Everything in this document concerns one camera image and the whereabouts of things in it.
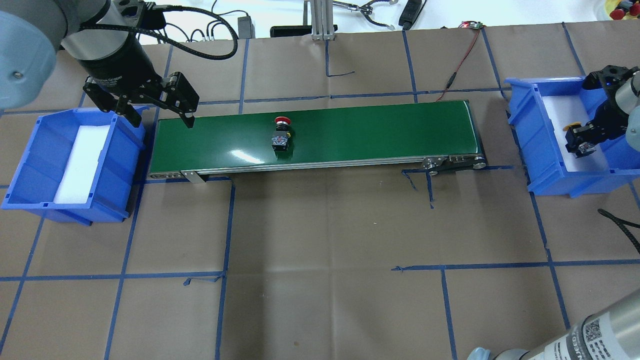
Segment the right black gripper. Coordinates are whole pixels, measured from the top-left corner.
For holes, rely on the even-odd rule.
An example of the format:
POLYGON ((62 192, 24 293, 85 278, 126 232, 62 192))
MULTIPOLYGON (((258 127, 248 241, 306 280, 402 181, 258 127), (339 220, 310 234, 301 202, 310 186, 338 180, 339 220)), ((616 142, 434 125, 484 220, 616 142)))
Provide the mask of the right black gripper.
POLYGON ((576 158, 583 158, 596 151, 597 144, 614 141, 626 134, 629 114, 613 101, 606 100, 596 109, 594 117, 586 123, 564 126, 566 149, 576 158))

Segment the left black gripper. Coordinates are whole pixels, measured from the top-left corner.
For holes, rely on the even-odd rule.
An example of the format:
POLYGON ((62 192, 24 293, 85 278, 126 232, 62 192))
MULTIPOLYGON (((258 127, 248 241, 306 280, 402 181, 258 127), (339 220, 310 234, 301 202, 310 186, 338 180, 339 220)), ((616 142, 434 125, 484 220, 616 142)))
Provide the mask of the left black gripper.
POLYGON ((89 77, 83 91, 102 112, 116 112, 139 128, 141 114, 132 104, 154 104, 178 114, 187 129, 195 124, 200 96, 180 71, 164 79, 158 75, 137 39, 126 39, 113 54, 83 60, 89 77))

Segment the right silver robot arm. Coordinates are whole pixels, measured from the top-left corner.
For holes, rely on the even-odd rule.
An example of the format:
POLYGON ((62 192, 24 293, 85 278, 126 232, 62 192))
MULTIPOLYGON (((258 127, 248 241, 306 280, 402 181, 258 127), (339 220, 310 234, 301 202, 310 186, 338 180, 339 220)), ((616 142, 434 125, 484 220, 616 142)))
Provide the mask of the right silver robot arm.
POLYGON ((587 157, 595 152, 596 145, 619 137, 625 137, 633 150, 640 150, 639 81, 638 67, 608 65, 589 73, 582 82, 582 89, 602 89, 606 99, 585 125, 574 122, 563 128, 567 152, 576 158, 587 157))

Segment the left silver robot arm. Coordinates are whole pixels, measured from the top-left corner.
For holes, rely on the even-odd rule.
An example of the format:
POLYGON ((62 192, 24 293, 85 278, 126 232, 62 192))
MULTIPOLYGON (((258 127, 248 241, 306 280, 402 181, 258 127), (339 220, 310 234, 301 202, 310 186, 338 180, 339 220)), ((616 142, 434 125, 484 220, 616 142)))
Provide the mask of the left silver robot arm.
POLYGON ((179 71, 157 73, 137 39, 138 28, 126 23, 116 2, 3 0, 0 15, 2 110, 33 102, 64 49, 87 72, 83 91, 101 112, 137 127, 141 116, 134 106, 151 104, 194 126, 198 93, 179 71))

